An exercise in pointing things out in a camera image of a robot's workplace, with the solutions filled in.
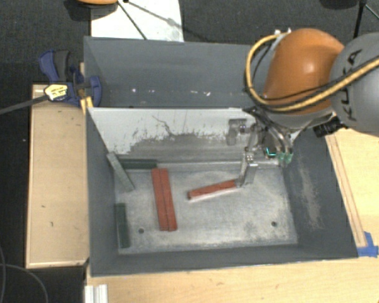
wire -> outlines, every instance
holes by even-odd
[[[47,95],[43,95],[41,97],[33,98],[32,100],[24,101],[20,104],[11,105],[10,107],[0,109],[0,115],[6,114],[6,113],[14,111],[14,110],[29,107],[31,105],[38,104],[40,102],[47,101],[47,100],[48,100]]]
[[[4,267],[7,267],[7,268],[12,268],[14,270],[20,270],[20,271],[23,271],[25,273],[27,273],[28,275],[30,275],[34,280],[37,281],[37,283],[39,284],[39,286],[41,287],[44,295],[45,295],[45,302],[46,303],[49,303],[49,296],[48,296],[48,292],[45,288],[45,285],[42,283],[42,281],[38,278],[37,275],[35,275],[34,273],[32,273],[31,271],[27,270],[26,268],[24,267],[19,267],[17,265],[12,265],[12,264],[1,264],[0,263],[0,266],[4,266]]]
[[[292,112],[294,110],[303,110],[307,107],[316,105],[324,101],[326,98],[329,98],[331,95],[335,94],[336,92],[340,91],[348,84],[351,84],[353,81],[358,80],[360,77],[364,76],[366,73],[372,71],[373,69],[377,67],[379,67],[379,58],[376,61],[373,61],[369,63],[368,65],[364,66],[360,70],[355,71],[352,74],[349,74],[346,78],[336,83],[335,85],[331,86],[330,88],[326,89],[325,91],[319,93],[318,95],[315,95],[314,97],[310,97],[309,99],[304,100],[302,102],[296,102],[294,105],[288,105],[286,107],[275,108],[275,111]]]
[[[369,7],[369,5],[365,4],[365,8],[368,9],[371,14],[373,14],[378,20],[379,20],[379,15],[375,12],[375,10],[373,10],[371,7]]]
[[[12,268],[14,270],[24,271],[25,273],[29,274],[33,279],[35,279],[38,282],[39,286],[41,287],[42,291],[44,292],[45,302],[49,303],[48,292],[45,288],[45,285],[42,283],[42,281],[38,278],[37,275],[35,275],[34,273],[32,273],[31,271],[27,270],[24,267],[19,267],[19,266],[12,265],[12,264],[6,264],[6,261],[4,259],[3,248],[1,247],[1,245],[0,245],[0,257],[1,257],[0,266],[3,267],[3,282],[1,285],[0,303],[3,303],[4,295],[6,293],[6,277],[7,277],[6,268]]]
[[[368,64],[366,64],[362,68],[359,68],[358,70],[347,74],[340,81],[336,82],[333,85],[330,85],[329,87],[326,87],[326,89],[324,91],[320,91],[319,93],[313,93],[314,94],[313,96],[312,95],[307,96],[302,100],[299,99],[299,100],[293,101],[293,103],[291,105],[283,105],[283,104],[275,105],[272,103],[272,100],[264,99],[261,96],[259,96],[259,94],[256,93],[255,89],[253,88],[252,81],[251,81],[250,66],[251,66],[251,61],[253,59],[253,56],[254,56],[255,52],[257,51],[257,49],[259,49],[266,42],[273,40],[273,39],[276,39],[280,35],[287,35],[287,34],[286,33],[280,33],[277,35],[270,35],[270,36],[264,37],[261,40],[259,40],[249,51],[249,54],[248,54],[247,60],[246,60],[246,85],[247,85],[247,89],[248,89],[249,93],[251,94],[251,96],[255,99],[255,101],[258,102],[260,105],[262,105],[267,110],[272,110],[272,111],[276,111],[276,112],[295,112],[295,111],[303,110],[307,107],[311,107],[317,103],[324,101],[326,98],[328,98],[332,94],[338,92],[339,90],[341,90],[342,88],[344,88],[345,86],[350,84],[351,82],[359,79],[360,77],[362,77],[366,73],[369,73],[373,69],[379,67],[379,57],[376,57],[373,61],[370,61]]]
[[[285,95],[283,97],[277,97],[277,98],[264,98],[264,100],[268,100],[268,101],[275,101],[275,100],[284,100],[284,99],[287,99],[287,98],[290,98],[290,97],[295,97],[296,95],[301,95],[301,94],[305,94],[306,92],[313,92],[307,96],[304,96],[302,97],[300,100],[306,100],[307,98],[310,98],[314,95],[317,95],[319,94],[320,92],[324,92],[326,89],[330,88],[331,86],[337,84],[338,82],[340,82],[341,80],[343,80],[344,78],[347,78],[349,75],[351,75],[352,73],[355,73],[357,71],[359,71],[360,69],[362,69],[363,67],[365,67],[366,65],[370,64],[371,62],[373,61],[376,61],[377,59],[379,58],[379,55],[377,55],[376,57],[374,58],[371,58],[369,59],[368,61],[360,64],[359,66],[357,66],[356,68],[354,68],[352,71],[338,77],[337,79],[331,81],[331,82],[328,82],[324,85],[320,85],[320,86],[315,86],[314,88],[309,88],[307,90],[303,90],[303,91],[300,91],[300,92],[296,92],[296,93],[292,93],[292,94],[288,94],[288,95]],[[283,107],[283,106],[286,106],[286,105],[292,105],[294,104],[294,102],[289,102],[288,104],[280,104],[280,105],[272,105],[272,107]]]
[[[1,266],[3,267],[3,281],[1,284],[1,293],[0,293],[0,303],[3,303],[4,300],[4,293],[6,292],[6,260],[4,259],[4,253],[3,248],[0,245],[0,259],[1,259]]]

wooden board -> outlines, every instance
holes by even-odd
[[[33,97],[43,94],[35,85]],[[32,107],[27,268],[74,266],[88,258],[88,210],[81,109],[49,101]]]
[[[83,264],[88,257],[84,133],[81,110],[49,102],[34,105],[27,268],[73,266]],[[364,242],[363,228],[379,245],[379,139],[342,130],[327,142],[356,241]],[[368,303],[379,298],[379,258],[123,277],[88,276],[87,283],[108,284],[110,303]]]

black cable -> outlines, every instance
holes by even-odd
[[[260,67],[260,64],[261,64],[263,58],[267,55],[267,53],[269,52],[271,46],[272,46],[272,44],[269,44],[267,46],[267,48],[265,49],[265,51],[263,51],[263,54],[262,54],[261,58],[258,60],[257,65],[255,66],[255,69],[254,69],[254,72],[253,72],[253,77],[251,78],[252,81],[254,81],[255,75],[257,74],[257,69]]]
[[[358,9],[358,16],[356,18],[356,23],[355,23],[354,38],[358,37],[359,26],[361,25],[362,13],[364,11],[365,5],[366,5],[366,0],[359,0],[359,9]]]
[[[375,56],[375,57],[369,59],[368,61],[366,61],[366,62],[360,64],[359,66],[357,66],[356,68],[354,68],[352,71],[350,71],[350,72],[348,72],[348,73],[346,73],[346,74],[344,74],[344,75],[338,77],[337,79],[335,79],[335,80],[333,80],[333,81],[331,81],[331,82],[329,82],[329,83],[327,83],[327,84],[325,84],[325,85],[316,86],[316,87],[314,87],[314,88],[309,88],[309,89],[304,90],[304,91],[300,91],[300,92],[297,92],[297,93],[292,93],[292,94],[286,95],[286,96],[284,96],[284,97],[278,97],[278,98],[265,98],[265,100],[267,100],[267,101],[276,101],[276,100],[283,100],[283,99],[286,99],[286,98],[289,98],[289,97],[295,97],[296,95],[304,94],[304,93],[306,93],[306,92],[314,91],[313,93],[311,93],[311,94],[309,94],[309,95],[307,95],[307,96],[305,96],[305,97],[303,97],[303,98],[301,98],[301,99],[298,99],[298,100],[296,100],[296,101],[292,101],[292,102],[288,102],[288,103],[286,103],[286,104],[277,104],[277,105],[269,105],[269,106],[261,105],[261,106],[264,107],[264,108],[267,108],[267,109],[275,109],[276,107],[287,107],[287,106],[294,105],[294,104],[297,104],[297,103],[299,103],[299,102],[305,101],[305,100],[307,100],[307,99],[309,99],[309,98],[311,98],[311,97],[314,97],[314,96],[317,95],[317,94],[320,94],[320,93],[324,92],[325,90],[327,90],[327,89],[330,88],[331,86],[334,86],[335,84],[337,84],[339,81],[342,81],[342,80],[345,79],[346,77],[348,77],[348,76],[352,75],[353,73],[359,71],[361,68],[363,68],[363,67],[365,67],[366,65],[372,63],[373,61],[376,61],[377,59],[379,59],[379,55],[377,55],[377,56]]]
[[[45,285],[42,283],[42,281],[39,279],[39,277],[37,275],[35,275],[34,273],[32,273],[31,271],[27,270],[26,268],[24,267],[19,267],[17,265],[12,265],[12,264],[0,264],[0,266],[4,266],[4,267],[7,267],[7,268],[12,268],[14,270],[20,270],[20,271],[23,271],[24,273],[30,275],[35,281],[37,281],[37,283],[39,284],[39,286],[41,287],[44,295],[45,295],[45,302],[46,303],[49,303],[49,296],[48,296],[48,292],[45,288]]]
[[[122,4],[118,1],[118,6],[121,7],[122,11],[126,14],[128,19],[132,22],[132,25],[135,26],[136,30],[139,32],[139,34],[143,37],[144,40],[147,40],[147,37],[145,34],[140,30],[139,26],[135,23],[135,21],[130,17],[129,13],[125,10],[125,8],[122,6]]]
[[[1,259],[1,266],[3,267],[3,281],[1,284],[1,294],[0,294],[0,303],[3,303],[4,300],[4,293],[6,292],[6,260],[4,259],[4,253],[3,249],[0,245],[0,259]]]
[[[379,15],[375,12],[375,10],[373,10],[371,7],[369,7],[369,5],[365,4],[365,8],[368,9],[371,14],[373,14],[378,20],[379,20]]]
[[[1,247],[1,245],[0,245],[0,257],[1,257],[0,266],[3,267],[3,284],[2,284],[2,287],[1,287],[0,303],[3,303],[4,294],[6,292],[6,268],[12,268],[12,269],[15,269],[15,270],[23,271],[23,272],[29,274],[32,278],[34,278],[38,282],[38,284],[41,287],[42,291],[44,292],[45,302],[49,303],[48,292],[47,292],[47,290],[45,288],[45,285],[42,283],[42,281],[38,278],[37,275],[35,275],[34,273],[32,273],[31,271],[27,270],[24,267],[19,267],[19,266],[12,265],[12,264],[6,264],[6,261],[4,259],[3,248]]]
[[[38,104],[40,102],[47,101],[47,100],[48,100],[48,96],[42,95],[41,97],[33,98],[32,100],[24,101],[20,104],[15,104],[15,105],[11,105],[10,107],[7,107],[7,108],[0,109],[0,115],[6,114],[6,113],[14,111],[14,110],[29,107],[31,105]]]

